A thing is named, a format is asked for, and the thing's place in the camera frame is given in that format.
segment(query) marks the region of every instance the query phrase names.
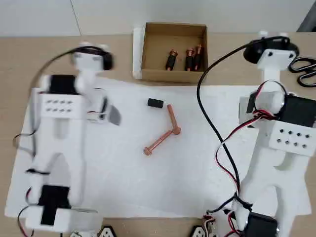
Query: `copper pipe fitting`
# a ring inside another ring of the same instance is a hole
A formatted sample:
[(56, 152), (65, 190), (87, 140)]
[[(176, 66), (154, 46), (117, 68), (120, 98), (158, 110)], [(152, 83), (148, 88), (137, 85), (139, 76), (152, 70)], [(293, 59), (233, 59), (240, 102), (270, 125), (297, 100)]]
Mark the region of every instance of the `copper pipe fitting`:
[(169, 53), (171, 56), (178, 56), (178, 52), (175, 51), (175, 50), (171, 50), (170, 53)]
[(175, 58), (178, 56), (178, 52), (175, 51), (175, 50), (171, 50), (169, 52), (169, 57), (168, 57), (168, 60), (167, 60), (167, 65), (166, 65), (166, 70), (167, 71), (172, 71), (173, 70), (173, 66), (174, 66), (174, 63), (175, 63)]
[(152, 154), (153, 149), (155, 149), (161, 142), (163, 142), (167, 137), (170, 136), (172, 130), (167, 131), (164, 135), (159, 137), (154, 143), (152, 143), (149, 147), (144, 148), (144, 153), (148, 156)]
[(197, 46), (197, 54), (201, 54), (201, 51), (202, 51), (202, 45), (199, 44), (199, 45)]
[(181, 128), (177, 124), (177, 120), (176, 120), (176, 117), (174, 116), (172, 106), (169, 104), (167, 105), (167, 108), (168, 108), (169, 116), (170, 116), (172, 127), (173, 127), (172, 133), (174, 135), (179, 135), (181, 133)]
[(192, 48), (189, 48), (189, 49), (187, 50), (187, 57), (192, 57), (193, 54), (194, 54), (194, 50), (193, 50)]

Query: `white plastic mount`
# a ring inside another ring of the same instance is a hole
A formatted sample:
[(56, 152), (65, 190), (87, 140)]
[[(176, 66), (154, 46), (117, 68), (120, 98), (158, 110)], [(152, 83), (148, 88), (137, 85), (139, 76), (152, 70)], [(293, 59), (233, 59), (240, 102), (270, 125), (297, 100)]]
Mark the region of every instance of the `white plastic mount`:
[(42, 206), (30, 206), (27, 210), (25, 226), (32, 230), (70, 233), (76, 231), (98, 232), (102, 225), (103, 217), (97, 212), (58, 208), (53, 226), (42, 225)]
[(85, 119), (86, 100), (81, 95), (41, 94), (42, 117)]
[(262, 138), (262, 145), (276, 150), (313, 156), (316, 150), (316, 129), (286, 123), (282, 121), (266, 121), (267, 129)]

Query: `wooden table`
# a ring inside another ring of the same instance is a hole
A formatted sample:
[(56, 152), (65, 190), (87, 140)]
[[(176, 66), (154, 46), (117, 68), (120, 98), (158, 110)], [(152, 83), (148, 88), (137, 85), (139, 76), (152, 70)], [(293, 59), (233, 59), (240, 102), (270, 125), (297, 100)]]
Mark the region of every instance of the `wooden table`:
[[(256, 34), (209, 34), (209, 63), (214, 62), (238, 46), (255, 39)], [(316, 57), (316, 34), (292, 33), (292, 41), (300, 47), (301, 55)], [(10, 177), (14, 164), (15, 149), (12, 138), (21, 131), (28, 101), (28, 87), (31, 78), (47, 60), (81, 41), (105, 43), (115, 55), (114, 70), (104, 76), (134, 83), (150, 85), (170, 85), (171, 83), (143, 82), (132, 78), (132, 35), (82, 36), (53, 38), (0, 38), (0, 201), (1, 212), (7, 197)], [(54, 63), (47, 73), (76, 73), (69, 57)], [(281, 73), (281, 81), (289, 91), (300, 96), (316, 99), (316, 89), (303, 88), (296, 83), (296, 76), (289, 72)], [(241, 53), (232, 56), (209, 73), (208, 85), (258, 85), (260, 72), (244, 60)], [(291, 236), (313, 236), (316, 233), (316, 159), (312, 158), (306, 173), (306, 182), (314, 213), (295, 219)], [(130, 218), (105, 219), (104, 224), (112, 225), (118, 237), (187, 237), (193, 225), (200, 224), (195, 218)], [(20, 237), (16, 219), (0, 215), (0, 237)], [(35, 236), (58, 236), (56, 233), (36, 233)]]

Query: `black plastic part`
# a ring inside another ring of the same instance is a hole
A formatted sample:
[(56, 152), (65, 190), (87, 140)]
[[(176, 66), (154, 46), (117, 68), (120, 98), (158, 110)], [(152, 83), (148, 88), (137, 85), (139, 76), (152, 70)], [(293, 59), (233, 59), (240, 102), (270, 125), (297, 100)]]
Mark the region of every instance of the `black plastic part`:
[(174, 64), (176, 62), (176, 56), (175, 55), (169, 55), (168, 60), (166, 62), (166, 70), (170, 68), (170, 71), (173, 70)]
[(97, 48), (79, 48), (77, 53), (88, 53), (102, 56), (103, 58), (103, 70), (110, 70), (113, 68), (114, 60), (112, 54)]
[(245, 237), (276, 237), (277, 221), (276, 219), (251, 212), (248, 216), (248, 224), (244, 229)]
[(68, 193), (69, 187), (43, 185), (38, 203), (38, 206), (43, 206), (42, 225), (54, 225), (58, 208), (71, 209)]
[(256, 93), (257, 92), (253, 92), (250, 94), (248, 106), (247, 106), (247, 111), (246, 111), (247, 114), (252, 113), (253, 109), (255, 108)]
[(102, 232), (105, 228), (109, 228), (109, 229), (111, 230), (113, 236), (114, 236), (114, 237), (117, 237), (117, 235), (115, 234), (115, 231), (114, 231), (114, 229), (113, 229), (112, 226), (103, 226), (101, 232)]
[(244, 58), (250, 63), (258, 63), (260, 57), (264, 53), (266, 49), (280, 49), (280, 50), (291, 50), (296, 53), (296, 56), (300, 54), (299, 48), (293, 44), (287, 42), (285, 39), (283, 40), (273, 40), (262, 43), (256, 43), (250, 47), (247, 47), (243, 53)]
[(48, 93), (78, 95), (74, 75), (51, 75)]
[(29, 168), (25, 171), (25, 173), (30, 173), (30, 174), (41, 174), (41, 175), (50, 175), (50, 172), (43, 172), (43, 171), (39, 171), (37, 169), (34, 168)]
[[(103, 105), (102, 105), (102, 108), (101, 108), (101, 113), (104, 113), (105, 110), (107, 109), (107, 106), (108, 106), (108, 98), (107, 97), (104, 97), (104, 100), (103, 100)], [(105, 115), (100, 115), (99, 116), (99, 119), (104, 119), (105, 118)]]
[(202, 56), (201, 54), (196, 54), (194, 56), (194, 71), (198, 71), (201, 67), (201, 60), (202, 60)]
[(305, 127), (313, 127), (316, 120), (316, 101), (286, 95), (285, 103), (278, 114), (279, 120)]
[(162, 108), (163, 100), (156, 100), (156, 99), (149, 98), (147, 105), (150, 107)]
[(187, 56), (185, 71), (187, 71), (188, 69), (190, 69), (190, 71), (193, 71), (193, 66), (194, 66), (194, 58), (192, 56)]

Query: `white foam board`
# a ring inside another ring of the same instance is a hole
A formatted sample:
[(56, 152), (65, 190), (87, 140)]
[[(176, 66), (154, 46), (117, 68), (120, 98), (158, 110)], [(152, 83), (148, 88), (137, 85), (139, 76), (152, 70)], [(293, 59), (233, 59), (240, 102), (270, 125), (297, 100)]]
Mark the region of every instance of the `white foam board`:
[[(202, 116), (196, 102), (195, 86), (150, 87), (116, 80), (98, 80), (113, 104), (122, 114), (120, 127), (112, 124), (87, 124), (87, 179), (82, 207), (95, 208), (104, 217), (200, 217), (206, 209), (221, 204), (234, 193), (234, 186), (216, 165), (213, 153), (219, 141)], [(238, 99), (255, 86), (205, 86), (202, 101), (211, 119), (225, 137), (238, 125)], [(166, 108), (147, 107), (147, 99), (157, 98), (171, 103), (182, 134), (170, 137), (154, 150), (151, 157), (143, 154), (144, 146), (171, 126)], [(23, 130), (28, 130), (28, 113)], [(257, 130), (246, 129), (228, 142), (240, 178), (246, 175)], [(23, 147), (30, 146), (22, 139)], [(223, 152), (221, 162), (229, 166)], [(18, 151), (5, 208), (6, 216), (16, 217), (25, 206), (24, 194), (29, 181), (24, 171), (30, 158)], [(58, 159), (51, 175), (54, 184), (67, 184), (69, 178), (62, 159)], [(254, 211), (273, 213), (272, 200), (258, 202)], [(309, 214), (307, 192), (299, 214)]]

